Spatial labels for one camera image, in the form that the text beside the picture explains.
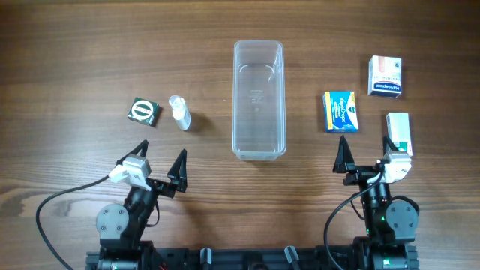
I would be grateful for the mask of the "green Zam-Buk tin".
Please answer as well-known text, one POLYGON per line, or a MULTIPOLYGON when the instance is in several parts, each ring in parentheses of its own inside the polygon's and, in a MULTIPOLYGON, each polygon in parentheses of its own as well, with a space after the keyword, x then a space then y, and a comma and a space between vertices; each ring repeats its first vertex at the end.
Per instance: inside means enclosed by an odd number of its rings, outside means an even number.
POLYGON ((127 118, 142 125, 154 127, 160 111, 161 107, 158 103, 135 97, 128 111, 127 118))

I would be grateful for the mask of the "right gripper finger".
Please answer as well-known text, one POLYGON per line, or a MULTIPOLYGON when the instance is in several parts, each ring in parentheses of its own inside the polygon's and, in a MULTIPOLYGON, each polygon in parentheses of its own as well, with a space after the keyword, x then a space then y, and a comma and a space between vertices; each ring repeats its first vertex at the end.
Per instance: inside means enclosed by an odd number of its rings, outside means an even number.
POLYGON ((342 135, 339 139, 337 157, 335 158, 333 173, 348 173, 355 169, 355 161, 350 151, 347 139, 342 135))
POLYGON ((388 136, 382 138, 383 160, 394 160, 398 157, 398 148, 388 136))

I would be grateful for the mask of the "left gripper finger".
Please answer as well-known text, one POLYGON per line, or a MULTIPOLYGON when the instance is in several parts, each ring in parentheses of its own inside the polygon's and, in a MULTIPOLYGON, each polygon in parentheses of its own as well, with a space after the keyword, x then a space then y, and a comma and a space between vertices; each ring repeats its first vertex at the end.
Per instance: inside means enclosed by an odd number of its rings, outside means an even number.
POLYGON ((182 193, 184 193, 188 187, 187 154, 187 150, 182 149, 166 175, 175 190, 182 193))
POLYGON ((121 165, 123 161, 129 156, 129 155, 137 155, 142 158, 146 156, 146 153, 148 151, 148 146, 149 142, 147 139, 144 139, 136 148, 128 152, 124 157, 116 161, 116 165, 121 165))

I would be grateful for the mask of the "white green medicine box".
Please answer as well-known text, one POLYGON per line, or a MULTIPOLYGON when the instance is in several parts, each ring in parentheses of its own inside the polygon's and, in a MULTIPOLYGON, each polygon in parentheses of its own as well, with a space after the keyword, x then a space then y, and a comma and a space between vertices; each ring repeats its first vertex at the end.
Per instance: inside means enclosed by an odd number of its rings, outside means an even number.
POLYGON ((413 156, 413 144, 410 133, 410 118, 405 112, 390 112, 386 116, 388 137, 398 148, 413 156))

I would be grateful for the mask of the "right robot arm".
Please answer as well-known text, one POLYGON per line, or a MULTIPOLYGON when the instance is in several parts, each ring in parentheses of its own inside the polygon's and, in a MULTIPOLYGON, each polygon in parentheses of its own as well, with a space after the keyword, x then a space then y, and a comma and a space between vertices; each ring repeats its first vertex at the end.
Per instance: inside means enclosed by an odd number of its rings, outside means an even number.
POLYGON ((389 186, 403 180, 412 168, 411 157, 399 150, 388 136, 383 137, 383 157, 371 166, 355 164, 347 139, 339 139, 332 171, 345 175, 345 186, 359 192, 342 202, 328 222, 347 204, 359 198, 367 235, 355 237, 347 261, 338 262, 324 241, 329 260, 338 269, 414 270, 419 268, 418 252, 412 243, 419 225, 419 205, 406 196, 392 196, 389 186))

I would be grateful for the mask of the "white blue Hansaplast box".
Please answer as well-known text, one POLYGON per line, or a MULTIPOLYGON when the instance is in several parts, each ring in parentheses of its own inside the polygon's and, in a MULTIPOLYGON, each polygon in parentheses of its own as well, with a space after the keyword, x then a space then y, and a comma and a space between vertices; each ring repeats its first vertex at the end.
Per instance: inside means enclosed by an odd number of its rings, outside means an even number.
POLYGON ((397 98, 402 93, 402 59, 373 55, 368 65, 367 94, 397 98))

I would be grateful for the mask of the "blue yellow VapoDrops box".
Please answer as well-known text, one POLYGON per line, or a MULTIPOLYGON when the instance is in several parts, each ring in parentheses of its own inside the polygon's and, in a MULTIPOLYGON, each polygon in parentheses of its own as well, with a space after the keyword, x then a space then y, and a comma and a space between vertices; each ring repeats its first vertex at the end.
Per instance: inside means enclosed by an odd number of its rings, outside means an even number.
POLYGON ((354 91, 325 91, 322 99, 327 133, 359 131, 354 91))

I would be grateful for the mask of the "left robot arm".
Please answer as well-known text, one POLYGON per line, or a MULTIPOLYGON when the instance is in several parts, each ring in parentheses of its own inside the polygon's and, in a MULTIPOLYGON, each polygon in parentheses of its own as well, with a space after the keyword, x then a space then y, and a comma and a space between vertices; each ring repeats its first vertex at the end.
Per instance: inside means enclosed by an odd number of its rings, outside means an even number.
POLYGON ((151 167, 146 158, 149 142, 142 141, 134 150, 116 162, 107 176, 111 182, 124 182, 130 191, 123 204, 109 204, 97 215, 100 251, 89 254, 87 269, 167 269, 165 259, 152 241, 143 241, 144 230, 151 226, 149 218, 158 211, 158 197, 173 198, 187 190, 187 156, 182 149, 166 174, 168 182, 150 178, 151 167))

